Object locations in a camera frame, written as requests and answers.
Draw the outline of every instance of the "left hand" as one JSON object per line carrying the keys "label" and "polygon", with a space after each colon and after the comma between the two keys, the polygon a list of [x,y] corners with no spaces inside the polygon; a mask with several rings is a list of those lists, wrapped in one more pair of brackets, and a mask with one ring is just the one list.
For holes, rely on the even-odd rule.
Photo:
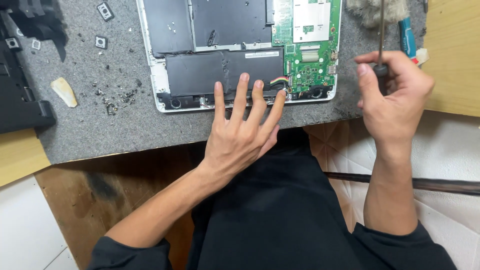
{"label": "left hand", "polygon": [[227,184],[276,144],[277,125],[282,116],[286,93],[280,90],[272,110],[260,125],[267,108],[263,97],[264,83],[255,82],[252,91],[253,107],[247,121],[243,120],[247,106],[247,88],[250,76],[243,73],[237,86],[230,120],[225,119],[223,87],[215,83],[215,119],[205,149],[205,158],[199,167],[206,167]]}

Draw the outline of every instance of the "open laptop chassis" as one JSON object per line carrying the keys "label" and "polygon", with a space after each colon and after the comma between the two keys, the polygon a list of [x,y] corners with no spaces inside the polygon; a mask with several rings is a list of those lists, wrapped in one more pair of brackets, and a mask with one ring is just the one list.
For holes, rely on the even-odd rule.
{"label": "open laptop chassis", "polygon": [[273,104],[327,101],[336,94],[342,0],[137,0],[156,106],[215,108],[222,82],[233,107],[241,73],[265,83]]}

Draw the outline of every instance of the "motherboard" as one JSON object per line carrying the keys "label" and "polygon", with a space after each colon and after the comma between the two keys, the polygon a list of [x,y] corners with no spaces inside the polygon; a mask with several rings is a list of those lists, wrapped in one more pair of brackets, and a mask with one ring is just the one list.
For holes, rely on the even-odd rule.
{"label": "motherboard", "polygon": [[341,0],[267,0],[267,10],[274,12],[272,46],[284,47],[288,92],[333,86]]}

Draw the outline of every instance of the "colorful wires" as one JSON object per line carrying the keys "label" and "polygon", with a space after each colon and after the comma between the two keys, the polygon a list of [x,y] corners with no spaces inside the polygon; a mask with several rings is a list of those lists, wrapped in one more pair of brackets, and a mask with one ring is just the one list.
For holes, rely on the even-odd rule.
{"label": "colorful wires", "polygon": [[280,82],[285,82],[288,83],[288,78],[287,77],[278,77],[277,79],[270,81],[270,85],[275,85]]}

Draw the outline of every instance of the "gray work mat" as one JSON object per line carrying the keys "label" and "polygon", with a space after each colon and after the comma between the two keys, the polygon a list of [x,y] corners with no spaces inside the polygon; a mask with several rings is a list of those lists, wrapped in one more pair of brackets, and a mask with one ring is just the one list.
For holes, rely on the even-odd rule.
{"label": "gray work mat", "polygon": [[[60,61],[52,41],[43,41],[38,51],[31,48],[32,39],[20,37],[24,51],[19,54],[36,97],[51,102],[57,119],[55,126],[38,131],[52,164],[208,138],[213,111],[163,114],[156,109],[134,0],[109,1],[115,14],[115,18],[109,22],[104,22],[96,9],[100,2],[59,2],[69,37],[65,62]],[[409,9],[417,47],[421,48],[423,38],[420,34],[425,26],[426,14],[423,13],[420,0],[409,0]],[[359,92],[353,58],[377,50],[379,37],[377,31],[361,27],[359,18],[345,9],[342,12],[336,97],[327,103],[286,106],[280,121],[282,128],[361,116],[356,106]],[[109,38],[108,50],[94,46],[95,35]],[[385,49],[400,48],[397,25],[389,26],[385,39]],[[50,82],[59,77],[64,77],[74,90],[78,101],[76,108],[67,107],[50,88]],[[136,79],[143,83],[141,87],[137,86]],[[94,82],[97,82],[97,87],[92,86]],[[96,88],[101,88],[106,93],[104,97],[110,100],[112,97],[118,100],[118,94],[135,88],[138,90],[134,95],[135,103],[130,105],[116,101],[120,106],[117,115],[109,116],[101,96],[94,94]]]}

